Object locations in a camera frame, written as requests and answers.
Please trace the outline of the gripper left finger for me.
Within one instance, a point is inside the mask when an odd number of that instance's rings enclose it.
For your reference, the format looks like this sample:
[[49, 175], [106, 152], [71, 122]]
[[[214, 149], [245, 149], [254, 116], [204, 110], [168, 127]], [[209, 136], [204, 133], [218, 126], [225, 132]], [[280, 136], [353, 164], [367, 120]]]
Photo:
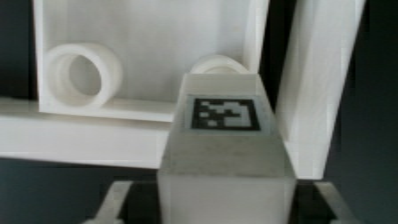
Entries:
[[124, 224], [119, 218], [122, 205], [133, 186], [131, 181], [115, 181], [110, 185], [95, 216], [81, 224]]

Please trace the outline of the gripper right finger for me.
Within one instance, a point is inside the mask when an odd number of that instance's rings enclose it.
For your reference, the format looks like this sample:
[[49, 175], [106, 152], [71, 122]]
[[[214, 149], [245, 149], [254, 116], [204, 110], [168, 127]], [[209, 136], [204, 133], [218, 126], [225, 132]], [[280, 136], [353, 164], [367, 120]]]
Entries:
[[362, 224], [334, 184], [330, 182], [316, 182], [312, 186], [316, 224]]

